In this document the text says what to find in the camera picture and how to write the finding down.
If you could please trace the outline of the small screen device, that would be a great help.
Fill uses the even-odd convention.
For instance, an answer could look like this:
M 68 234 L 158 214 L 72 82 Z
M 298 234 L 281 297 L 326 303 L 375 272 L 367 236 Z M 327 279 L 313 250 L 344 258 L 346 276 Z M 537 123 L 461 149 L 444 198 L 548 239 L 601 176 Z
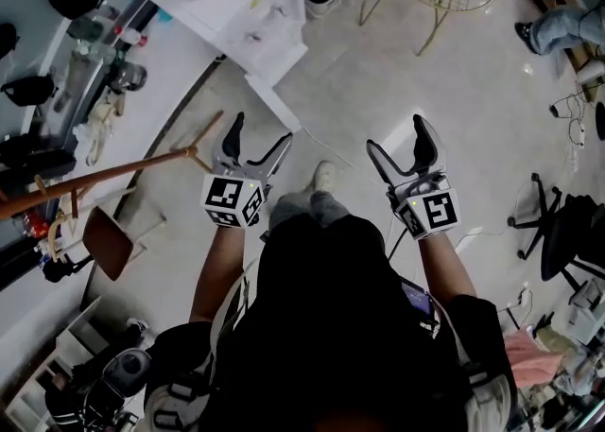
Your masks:
M 401 277 L 401 286 L 419 320 L 429 324 L 434 322 L 434 306 L 430 295 L 421 287 Z

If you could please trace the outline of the brown seat wooden chair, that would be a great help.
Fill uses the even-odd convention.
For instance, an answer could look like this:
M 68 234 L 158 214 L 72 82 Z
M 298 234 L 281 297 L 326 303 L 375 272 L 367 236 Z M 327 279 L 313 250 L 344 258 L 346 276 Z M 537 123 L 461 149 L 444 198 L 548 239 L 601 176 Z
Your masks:
M 159 220 L 155 224 L 148 227 L 137 238 L 131 238 L 104 210 L 95 207 L 88 216 L 82 238 L 71 246 L 61 248 L 58 251 L 56 246 L 57 231 L 59 226 L 68 220 L 67 216 L 62 216 L 50 225 L 46 236 L 50 257 L 43 262 L 42 271 L 43 265 L 47 261 L 57 261 L 63 255 L 67 255 L 72 247 L 82 244 L 88 251 L 88 255 L 93 256 L 93 262 L 112 281 L 116 281 L 120 277 L 128 262 L 147 250 L 141 240 L 166 223 L 165 216 L 159 214 Z

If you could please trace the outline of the person's right leg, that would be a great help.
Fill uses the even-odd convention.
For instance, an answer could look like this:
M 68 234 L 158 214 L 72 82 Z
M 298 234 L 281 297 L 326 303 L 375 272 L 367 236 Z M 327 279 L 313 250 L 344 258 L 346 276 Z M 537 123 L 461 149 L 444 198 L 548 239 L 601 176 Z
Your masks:
M 322 227 L 348 216 L 349 210 L 328 191 L 316 191 L 310 197 L 311 214 Z

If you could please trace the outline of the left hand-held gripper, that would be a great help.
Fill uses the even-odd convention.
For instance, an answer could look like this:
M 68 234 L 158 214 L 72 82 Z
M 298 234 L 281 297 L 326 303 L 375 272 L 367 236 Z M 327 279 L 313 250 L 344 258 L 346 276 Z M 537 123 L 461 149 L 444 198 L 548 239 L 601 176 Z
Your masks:
M 214 167 L 203 181 L 201 207 L 221 227 L 247 229 L 258 223 L 270 188 L 268 179 L 278 171 L 293 140 L 290 132 L 259 161 L 247 160 L 240 166 L 240 134 L 244 119 L 244 113 L 239 112 L 214 140 Z

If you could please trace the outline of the dark glass jar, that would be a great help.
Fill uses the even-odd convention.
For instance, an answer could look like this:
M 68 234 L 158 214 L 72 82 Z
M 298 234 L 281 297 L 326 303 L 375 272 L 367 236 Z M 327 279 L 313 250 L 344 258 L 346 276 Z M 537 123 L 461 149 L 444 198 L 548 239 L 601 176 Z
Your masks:
M 147 82 L 147 69 L 128 61 L 122 61 L 112 70 L 109 87 L 117 94 L 141 90 Z

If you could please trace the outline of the white shelf unit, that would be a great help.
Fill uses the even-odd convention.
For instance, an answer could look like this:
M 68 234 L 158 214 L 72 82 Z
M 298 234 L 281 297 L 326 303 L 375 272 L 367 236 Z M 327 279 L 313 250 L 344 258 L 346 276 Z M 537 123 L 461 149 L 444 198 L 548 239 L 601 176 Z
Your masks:
M 102 298 L 96 298 L 77 315 L 55 338 L 50 351 L 31 369 L 11 395 L 4 409 L 8 425 L 1 431 L 48 432 L 54 422 L 47 410 L 44 395 L 53 377 L 63 372 L 73 375 L 73 368 L 85 364 L 99 354 L 109 341 L 96 329 L 94 319 Z

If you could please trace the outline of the wooden coat rack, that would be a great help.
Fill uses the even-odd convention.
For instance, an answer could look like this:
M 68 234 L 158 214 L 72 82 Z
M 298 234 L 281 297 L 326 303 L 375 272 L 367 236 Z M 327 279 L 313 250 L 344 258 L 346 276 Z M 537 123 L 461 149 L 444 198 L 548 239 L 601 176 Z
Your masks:
M 51 186 L 44 187 L 43 185 L 39 185 L 38 190 L 27 193 L 24 196 L 14 199 L 1 200 L 0 220 L 7 220 L 16 216 L 17 214 L 21 214 L 29 210 L 32 207 L 46 203 L 51 199 L 60 199 L 64 195 L 70 196 L 72 215 L 77 216 L 79 213 L 79 196 L 85 196 L 96 184 L 125 174 L 144 170 L 154 165 L 167 163 L 181 158 L 191 159 L 206 173 L 210 173 L 212 168 L 198 156 L 198 145 L 202 138 L 205 137 L 207 133 L 214 127 L 214 125 L 221 119 L 223 114 L 224 111 L 218 111 L 187 147 L 177 148 L 160 156 L 149 157 L 133 163 L 122 164 L 100 170 Z

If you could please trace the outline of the pink cloth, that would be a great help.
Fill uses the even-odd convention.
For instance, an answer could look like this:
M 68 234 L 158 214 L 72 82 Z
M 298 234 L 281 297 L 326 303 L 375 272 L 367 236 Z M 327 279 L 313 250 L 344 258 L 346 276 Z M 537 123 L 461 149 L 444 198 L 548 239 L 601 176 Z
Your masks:
M 551 382 L 563 360 L 563 354 L 544 350 L 524 330 L 505 336 L 504 343 L 514 383 L 518 389 Z

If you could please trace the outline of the person's black shirt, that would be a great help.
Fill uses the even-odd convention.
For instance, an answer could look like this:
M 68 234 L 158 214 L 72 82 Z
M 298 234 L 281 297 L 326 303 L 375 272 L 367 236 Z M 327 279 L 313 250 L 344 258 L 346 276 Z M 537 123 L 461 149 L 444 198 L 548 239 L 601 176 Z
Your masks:
M 201 432 L 466 432 L 472 389 L 453 331 L 490 378 L 506 376 L 511 415 L 516 387 L 494 305 L 434 301 L 441 328 L 431 336 L 368 220 L 286 220 L 263 249 L 252 305 L 219 341 L 219 392 Z M 211 326 L 157 337 L 145 405 L 204 361 Z

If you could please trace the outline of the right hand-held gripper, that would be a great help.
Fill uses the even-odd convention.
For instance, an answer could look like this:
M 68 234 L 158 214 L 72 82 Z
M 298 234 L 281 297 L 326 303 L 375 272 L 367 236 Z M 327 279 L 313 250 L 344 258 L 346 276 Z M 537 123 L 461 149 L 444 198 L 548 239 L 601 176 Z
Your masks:
M 391 210 L 415 240 L 444 233 L 460 223 L 458 195 L 445 173 L 446 154 L 440 136 L 421 115 L 413 116 L 416 140 L 414 164 L 405 173 L 387 152 L 372 139 L 366 150 L 376 171 L 390 188 Z M 416 174 L 423 176 L 416 179 Z

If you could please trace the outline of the person's right shoe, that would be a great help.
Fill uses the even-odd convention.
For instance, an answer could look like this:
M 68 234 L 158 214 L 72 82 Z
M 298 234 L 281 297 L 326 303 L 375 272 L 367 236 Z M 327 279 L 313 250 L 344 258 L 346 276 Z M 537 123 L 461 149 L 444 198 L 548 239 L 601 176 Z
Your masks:
M 314 193 L 322 192 L 332 194 L 336 183 L 336 166 L 331 161 L 321 161 L 318 163 L 312 180 L 312 189 Z

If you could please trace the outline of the black office chair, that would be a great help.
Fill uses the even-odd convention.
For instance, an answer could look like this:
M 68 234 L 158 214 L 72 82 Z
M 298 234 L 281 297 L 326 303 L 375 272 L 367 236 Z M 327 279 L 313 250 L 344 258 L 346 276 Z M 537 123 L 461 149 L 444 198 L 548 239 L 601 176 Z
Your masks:
M 536 231 L 527 249 L 517 251 L 517 257 L 526 261 L 541 245 L 541 279 L 548 282 L 561 275 L 575 294 L 584 286 L 567 271 L 569 265 L 605 282 L 605 203 L 597 204 L 588 195 L 564 196 L 554 186 L 554 199 L 547 204 L 540 175 L 533 173 L 531 180 L 538 187 L 539 217 L 527 222 L 514 216 L 507 219 L 510 228 Z

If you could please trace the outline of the white water dispenser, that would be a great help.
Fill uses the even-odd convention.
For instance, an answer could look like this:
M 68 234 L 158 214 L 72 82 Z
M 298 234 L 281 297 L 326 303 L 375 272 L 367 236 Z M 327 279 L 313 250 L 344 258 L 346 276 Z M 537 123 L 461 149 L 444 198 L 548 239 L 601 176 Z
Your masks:
M 152 1 L 226 55 L 244 75 L 258 76 L 273 90 L 308 50 L 303 42 L 303 0 Z M 269 10 L 274 5 L 282 6 L 287 17 L 272 19 Z M 244 38 L 253 31 L 261 42 Z

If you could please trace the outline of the person's right forearm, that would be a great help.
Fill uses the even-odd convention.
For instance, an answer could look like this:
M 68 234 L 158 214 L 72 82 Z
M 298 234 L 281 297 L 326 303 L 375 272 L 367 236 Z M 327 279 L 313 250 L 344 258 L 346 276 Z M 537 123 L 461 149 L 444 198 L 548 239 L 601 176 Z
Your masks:
M 429 291 L 440 304 L 448 304 L 456 296 L 476 296 L 469 274 L 445 233 L 420 239 L 418 245 Z

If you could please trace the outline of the red bag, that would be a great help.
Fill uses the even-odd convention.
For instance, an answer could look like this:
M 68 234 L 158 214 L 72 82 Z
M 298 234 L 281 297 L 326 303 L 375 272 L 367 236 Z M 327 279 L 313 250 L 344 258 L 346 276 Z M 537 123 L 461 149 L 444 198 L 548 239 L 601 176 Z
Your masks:
M 23 217 L 26 232 L 29 236 L 43 238 L 48 233 L 48 223 L 35 211 L 26 212 Z

